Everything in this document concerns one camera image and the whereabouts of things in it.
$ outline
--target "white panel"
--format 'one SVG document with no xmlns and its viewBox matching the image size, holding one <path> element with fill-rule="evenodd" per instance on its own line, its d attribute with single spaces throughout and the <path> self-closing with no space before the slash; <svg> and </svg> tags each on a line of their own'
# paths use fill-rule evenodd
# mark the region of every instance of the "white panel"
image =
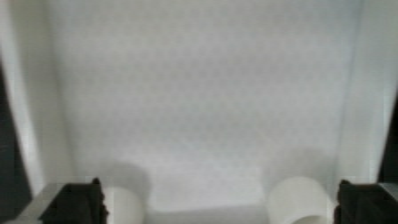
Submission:
<svg viewBox="0 0 398 224">
<path fill-rule="evenodd" d="M 346 94 L 337 181 L 378 176 L 398 84 L 398 1 L 365 0 Z"/>
<path fill-rule="evenodd" d="M 326 184 L 360 1 L 47 3 L 79 175 L 147 176 L 163 212 Z"/>
<path fill-rule="evenodd" d="M 74 176 L 44 6 L 42 1 L 0 1 L 5 84 L 33 195 Z"/>
</svg>

